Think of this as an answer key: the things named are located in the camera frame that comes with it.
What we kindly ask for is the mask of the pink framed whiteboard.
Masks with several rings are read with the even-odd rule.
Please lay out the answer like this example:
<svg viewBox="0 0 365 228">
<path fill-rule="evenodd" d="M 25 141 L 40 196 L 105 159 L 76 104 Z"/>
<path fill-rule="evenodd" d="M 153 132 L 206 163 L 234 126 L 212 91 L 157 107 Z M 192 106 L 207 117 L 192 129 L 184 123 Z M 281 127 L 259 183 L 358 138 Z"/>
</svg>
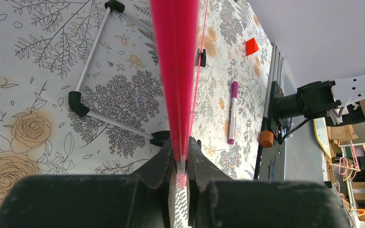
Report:
<svg viewBox="0 0 365 228">
<path fill-rule="evenodd" d="M 191 135 L 196 93 L 193 84 L 194 65 L 200 64 L 195 52 L 198 32 L 198 0 L 152 0 L 150 10 L 153 27 L 142 26 L 155 36 L 165 95 L 177 181 L 188 180 L 188 141 Z"/>
</svg>

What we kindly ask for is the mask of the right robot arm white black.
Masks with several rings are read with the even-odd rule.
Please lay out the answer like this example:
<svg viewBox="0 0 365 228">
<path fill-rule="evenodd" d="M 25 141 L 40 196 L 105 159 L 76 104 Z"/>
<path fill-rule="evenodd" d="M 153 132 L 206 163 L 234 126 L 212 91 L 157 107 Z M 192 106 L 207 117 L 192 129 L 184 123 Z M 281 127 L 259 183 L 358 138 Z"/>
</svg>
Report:
<svg viewBox="0 0 365 228">
<path fill-rule="evenodd" d="M 362 99 L 365 99 L 365 75 L 313 82 L 286 96 L 274 81 L 268 114 L 276 121 L 297 116 L 316 119 L 328 116 L 330 110 Z"/>
</svg>

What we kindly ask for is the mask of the pink capped marker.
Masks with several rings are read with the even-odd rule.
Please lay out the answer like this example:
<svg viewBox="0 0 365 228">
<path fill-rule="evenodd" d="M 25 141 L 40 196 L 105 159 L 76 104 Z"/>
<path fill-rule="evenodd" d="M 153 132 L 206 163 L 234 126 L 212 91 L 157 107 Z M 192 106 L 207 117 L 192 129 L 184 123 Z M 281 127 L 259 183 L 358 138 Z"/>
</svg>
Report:
<svg viewBox="0 0 365 228">
<path fill-rule="evenodd" d="M 236 105 L 238 98 L 238 88 L 239 83 L 237 81 L 231 84 L 231 109 L 230 109 L 230 125 L 229 125 L 229 137 L 228 144 L 233 145 L 235 142 L 235 115 L 236 115 Z"/>
</svg>

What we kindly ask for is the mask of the small red cone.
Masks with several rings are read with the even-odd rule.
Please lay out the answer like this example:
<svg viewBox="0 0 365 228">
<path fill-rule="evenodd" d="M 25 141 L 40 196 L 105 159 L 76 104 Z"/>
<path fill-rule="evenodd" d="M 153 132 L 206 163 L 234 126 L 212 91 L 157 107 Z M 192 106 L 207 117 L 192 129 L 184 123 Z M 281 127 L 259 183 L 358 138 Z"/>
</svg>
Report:
<svg viewBox="0 0 365 228">
<path fill-rule="evenodd" d="M 255 38 L 251 38 L 251 39 L 247 40 L 245 43 L 245 47 L 246 47 L 246 56 L 250 56 L 259 50 L 259 47 L 258 47 L 258 44 L 257 44 L 257 41 Z"/>
</svg>

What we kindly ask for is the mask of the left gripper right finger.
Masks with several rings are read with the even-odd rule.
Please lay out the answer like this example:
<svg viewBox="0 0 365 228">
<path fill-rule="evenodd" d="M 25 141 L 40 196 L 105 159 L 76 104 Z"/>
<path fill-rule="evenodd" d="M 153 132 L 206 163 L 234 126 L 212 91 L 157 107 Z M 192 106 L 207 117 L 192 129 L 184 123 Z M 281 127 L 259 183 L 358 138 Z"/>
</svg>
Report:
<svg viewBox="0 0 365 228">
<path fill-rule="evenodd" d="M 193 228 L 347 228 L 348 215 L 326 185 L 234 180 L 201 151 L 188 149 L 188 224 Z"/>
</svg>

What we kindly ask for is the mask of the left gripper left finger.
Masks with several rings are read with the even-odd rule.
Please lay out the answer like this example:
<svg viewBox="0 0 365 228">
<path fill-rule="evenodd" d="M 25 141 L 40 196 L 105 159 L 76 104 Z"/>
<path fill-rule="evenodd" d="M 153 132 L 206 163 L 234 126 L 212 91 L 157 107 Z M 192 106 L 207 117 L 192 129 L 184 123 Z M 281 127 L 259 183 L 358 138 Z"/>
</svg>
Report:
<svg viewBox="0 0 365 228">
<path fill-rule="evenodd" d="M 0 228 L 169 228 L 173 149 L 128 175 L 30 176 L 0 206 Z"/>
</svg>

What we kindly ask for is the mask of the cardboard boxes on shelf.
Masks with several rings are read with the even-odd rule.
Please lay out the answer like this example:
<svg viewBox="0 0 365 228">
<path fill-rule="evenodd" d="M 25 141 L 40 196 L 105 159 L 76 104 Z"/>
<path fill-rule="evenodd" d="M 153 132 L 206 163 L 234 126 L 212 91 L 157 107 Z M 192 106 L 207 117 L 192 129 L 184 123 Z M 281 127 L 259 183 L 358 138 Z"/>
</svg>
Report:
<svg viewBox="0 0 365 228">
<path fill-rule="evenodd" d="M 352 126 L 328 127 L 328 178 L 352 207 L 365 203 L 365 142 Z"/>
</svg>

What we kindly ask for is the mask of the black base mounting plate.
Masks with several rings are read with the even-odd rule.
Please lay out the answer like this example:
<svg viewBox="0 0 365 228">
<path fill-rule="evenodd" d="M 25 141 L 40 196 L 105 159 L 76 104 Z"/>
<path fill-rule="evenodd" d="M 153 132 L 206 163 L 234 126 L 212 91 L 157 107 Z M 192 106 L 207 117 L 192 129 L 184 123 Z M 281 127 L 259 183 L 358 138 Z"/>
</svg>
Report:
<svg viewBox="0 0 365 228">
<path fill-rule="evenodd" d="M 261 131 L 269 130 L 274 133 L 274 142 L 271 148 L 258 147 L 254 180 L 256 181 L 283 181 L 285 179 L 286 145 L 279 144 L 283 135 L 282 120 L 274 114 L 273 102 L 275 98 L 283 97 L 277 81 L 268 86 L 264 114 L 261 122 Z"/>
</svg>

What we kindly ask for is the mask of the floral patterned table mat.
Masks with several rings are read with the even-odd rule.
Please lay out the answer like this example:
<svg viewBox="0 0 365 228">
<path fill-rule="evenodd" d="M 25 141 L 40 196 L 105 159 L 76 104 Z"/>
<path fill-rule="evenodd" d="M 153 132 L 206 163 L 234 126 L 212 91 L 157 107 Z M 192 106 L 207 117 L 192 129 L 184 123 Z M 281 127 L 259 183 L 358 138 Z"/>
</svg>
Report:
<svg viewBox="0 0 365 228">
<path fill-rule="evenodd" d="M 103 0 L 0 0 L 0 204 L 29 175 L 130 174 L 159 148 L 68 106 L 105 14 Z M 112 12 L 81 89 L 91 111 L 148 134 L 169 129 L 146 0 Z M 255 38 L 259 50 L 246 56 Z M 244 0 L 200 1 L 192 136 L 234 179 L 253 179 L 271 44 Z M 231 84 L 239 83 L 228 144 Z"/>
</svg>

